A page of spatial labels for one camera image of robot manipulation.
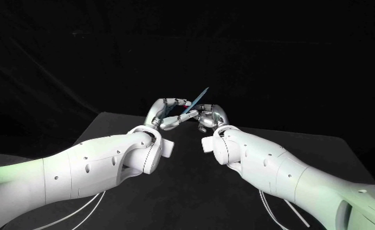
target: robotic hand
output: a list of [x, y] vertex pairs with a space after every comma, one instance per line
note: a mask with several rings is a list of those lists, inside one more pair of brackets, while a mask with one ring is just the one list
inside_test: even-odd
[[192, 103], [159, 99], [144, 125], [126, 135], [87, 140], [51, 157], [0, 167], [0, 227], [46, 204], [93, 196], [127, 178], [152, 174], [160, 157], [170, 157], [173, 150], [173, 142], [162, 138], [159, 128], [170, 130], [199, 114], [192, 110], [166, 117], [176, 105]]
[[[194, 109], [199, 111], [199, 130], [214, 130], [214, 135], [202, 138], [204, 152], [214, 152], [219, 164], [258, 188], [264, 205], [266, 192], [284, 199], [296, 213], [289, 202], [305, 209], [328, 230], [375, 230], [375, 185], [349, 182], [309, 166], [277, 143], [231, 126], [218, 105]], [[269, 205], [266, 208], [287, 229]]]

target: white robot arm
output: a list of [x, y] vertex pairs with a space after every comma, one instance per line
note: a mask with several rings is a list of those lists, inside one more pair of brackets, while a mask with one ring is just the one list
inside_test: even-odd
[[214, 152], [219, 164], [261, 192], [294, 203], [328, 230], [375, 230], [375, 185], [349, 182], [313, 168], [277, 143], [231, 126], [218, 105], [194, 109], [201, 111], [199, 130], [214, 129], [202, 139], [204, 152]]
[[152, 174], [160, 157], [170, 157], [173, 142], [163, 129], [199, 114], [198, 110], [166, 117], [185, 99], [159, 99], [144, 125], [126, 135], [87, 140], [51, 157], [0, 167], [0, 227], [28, 211], [49, 203], [93, 196], [142, 173]]

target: blue object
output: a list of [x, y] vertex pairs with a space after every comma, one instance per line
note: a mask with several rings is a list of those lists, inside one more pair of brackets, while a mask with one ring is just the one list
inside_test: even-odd
[[185, 109], [183, 113], [188, 113], [188, 111], [192, 109], [192, 107], [195, 106], [195, 104], [198, 103], [198, 101], [201, 100], [202, 96], [205, 95], [207, 91], [208, 91], [209, 87], [204, 90], [204, 92], [199, 94], [198, 98], [195, 99], [195, 101], [192, 102], [192, 105], [189, 106], [189, 108]]

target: table surface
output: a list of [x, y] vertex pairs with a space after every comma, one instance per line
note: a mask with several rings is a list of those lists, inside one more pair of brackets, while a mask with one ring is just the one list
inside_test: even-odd
[[[75, 145], [85, 140], [126, 134], [143, 124], [144, 117], [101, 113]], [[238, 127], [244, 132], [277, 142], [310, 166], [342, 179], [375, 184], [375, 180], [344, 139], [303, 133]], [[198, 122], [185, 122], [162, 136], [175, 142], [170, 158], [162, 157], [156, 171], [127, 179], [106, 192], [103, 201], [78, 229], [280, 229], [266, 211], [258, 189], [214, 154], [205, 154], [201, 139], [212, 135], [198, 131]], [[267, 195], [279, 222], [290, 230], [325, 229], [296, 205], [310, 224], [305, 226], [287, 203]], [[29, 211], [5, 230], [32, 230], [69, 215], [93, 197], [65, 200]], [[71, 218], [49, 227], [74, 229], [90, 214], [98, 198]]]

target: white cable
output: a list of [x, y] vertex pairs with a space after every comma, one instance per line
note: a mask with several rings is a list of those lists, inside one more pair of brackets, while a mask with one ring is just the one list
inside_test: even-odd
[[88, 203], [87, 203], [72, 214], [69, 214], [65, 218], [62, 218], [62, 219], [58, 220], [57, 222], [54, 222], [54, 223], [51, 223], [49, 225], [42, 226], [42, 227], [39, 227], [39, 228], [36, 228], [36, 229], [33, 229], [33, 230], [42, 230], [42, 229], [51, 227], [51, 226], [54, 226], [57, 223], [59, 223], [61, 221], [64, 221], [67, 218], [69, 218], [71, 216], [74, 216], [74, 215], [88, 206], [88, 204], [94, 201], [94, 199], [97, 198], [97, 196], [95, 196], [95, 197], [88, 201]]
[[[95, 205], [95, 208], [93, 209], [91, 213], [88, 214], [87, 218], [91, 216], [94, 210], [97, 209], [97, 206], [100, 205], [100, 201], [98, 201], [98, 203], [97, 203], [97, 205]], [[87, 218], [85, 218], [84, 221], [75, 226], [75, 228], [74, 228], [72, 230], [75, 230], [75, 229], [82, 225], [82, 223], [85, 222]]]
[[299, 211], [297, 211], [296, 208], [293, 207], [292, 203], [290, 203], [287, 200], [284, 200], [284, 201], [287, 202], [287, 204], [289, 204], [292, 210], [294, 211], [294, 213], [297, 214], [299, 218], [302, 219], [305, 225], [306, 225], [307, 227], [310, 227], [309, 223], [306, 222], [303, 216], [300, 215]]
[[271, 216], [271, 219], [274, 220], [276, 224], [280, 225], [280, 227], [282, 227], [283, 230], [289, 230], [289, 229], [277, 222], [276, 216], [274, 216], [274, 214], [273, 214], [273, 212], [271, 212], [271, 209], [270, 209], [270, 207], [269, 207], [269, 203], [267, 203], [267, 200], [266, 200], [264, 192], [263, 192], [261, 190], [260, 190], [260, 198], [261, 198], [261, 201], [263, 201], [263, 203], [264, 203], [266, 210], [267, 210], [267, 212], [269, 212], [269, 214], [270, 214], [270, 216]]

